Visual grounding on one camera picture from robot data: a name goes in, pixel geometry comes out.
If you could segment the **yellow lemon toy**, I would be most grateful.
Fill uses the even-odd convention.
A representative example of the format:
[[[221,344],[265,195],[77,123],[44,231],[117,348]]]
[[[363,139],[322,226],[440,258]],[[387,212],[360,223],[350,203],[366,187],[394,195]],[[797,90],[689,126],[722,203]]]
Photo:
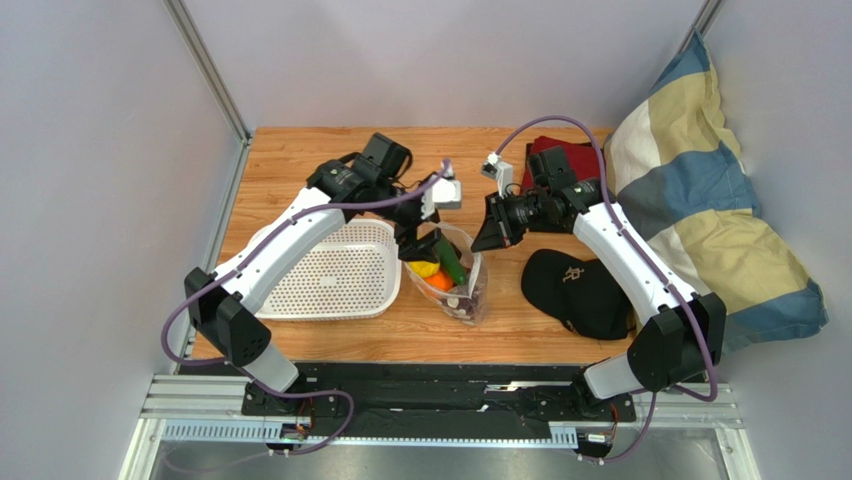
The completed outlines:
[[[438,274],[441,270],[438,262],[412,261],[408,263],[410,270],[419,278],[429,278]]]

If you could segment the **green cucumber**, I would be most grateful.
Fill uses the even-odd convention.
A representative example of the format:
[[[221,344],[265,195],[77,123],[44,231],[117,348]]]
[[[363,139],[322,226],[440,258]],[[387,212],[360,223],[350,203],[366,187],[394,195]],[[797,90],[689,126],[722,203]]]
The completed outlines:
[[[441,268],[449,275],[455,285],[467,285],[467,269],[461,262],[461,254],[457,247],[445,236],[441,236],[435,245],[435,253]]]

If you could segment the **orange fruit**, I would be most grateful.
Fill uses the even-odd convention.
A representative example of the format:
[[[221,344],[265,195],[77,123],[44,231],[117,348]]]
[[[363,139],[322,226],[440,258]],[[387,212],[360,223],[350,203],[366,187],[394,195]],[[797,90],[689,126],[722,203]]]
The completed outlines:
[[[441,269],[439,269],[435,274],[425,277],[424,282],[435,290],[442,292],[449,292],[456,286],[453,279]]]

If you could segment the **clear zip top bag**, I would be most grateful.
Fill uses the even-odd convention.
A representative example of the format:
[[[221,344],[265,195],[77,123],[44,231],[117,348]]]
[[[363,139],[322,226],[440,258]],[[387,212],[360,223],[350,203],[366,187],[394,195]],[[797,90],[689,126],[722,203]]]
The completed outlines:
[[[443,313],[465,325],[481,323],[487,313],[488,274],[484,256],[471,249],[473,238],[449,223],[426,224],[418,237],[438,229],[437,260],[404,262],[415,288]]]

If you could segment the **red grape bunch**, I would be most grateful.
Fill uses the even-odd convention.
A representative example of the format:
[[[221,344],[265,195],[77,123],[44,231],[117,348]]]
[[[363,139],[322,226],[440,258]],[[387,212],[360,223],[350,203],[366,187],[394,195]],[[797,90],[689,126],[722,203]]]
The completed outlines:
[[[482,296],[474,294],[470,297],[446,297],[442,300],[444,312],[451,318],[468,323],[476,323],[483,317]]]

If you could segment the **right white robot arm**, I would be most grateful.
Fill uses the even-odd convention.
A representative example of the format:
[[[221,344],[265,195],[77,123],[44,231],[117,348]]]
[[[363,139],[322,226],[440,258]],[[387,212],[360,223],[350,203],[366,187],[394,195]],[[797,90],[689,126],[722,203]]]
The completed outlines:
[[[512,166],[493,152],[481,167],[498,190],[485,198],[485,217],[473,241],[475,252],[518,244],[534,224],[571,231],[590,248],[630,301],[638,334],[628,350],[584,368],[572,381],[587,404],[621,394],[680,388],[700,373],[715,399],[715,368],[722,354],[726,306],[715,293],[700,294],[640,237],[598,178],[581,180],[563,149],[527,160],[532,188],[509,192]]]

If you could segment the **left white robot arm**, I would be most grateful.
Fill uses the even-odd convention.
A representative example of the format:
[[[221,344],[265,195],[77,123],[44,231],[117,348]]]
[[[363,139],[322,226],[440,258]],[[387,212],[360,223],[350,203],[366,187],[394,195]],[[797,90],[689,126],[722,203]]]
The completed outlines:
[[[458,183],[445,159],[407,191],[398,180],[412,161],[408,148],[375,133],[362,150],[320,164],[264,234],[212,272],[196,268],[185,277],[186,299],[177,310],[188,314],[223,361],[266,390],[286,393],[299,371],[273,345],[258,310],[303,257],[357,215],[393,222],[401,235],[400,252],[427,258],[434,243],[418,239],[417,229],[437,215],[441,188],[458,199]]]

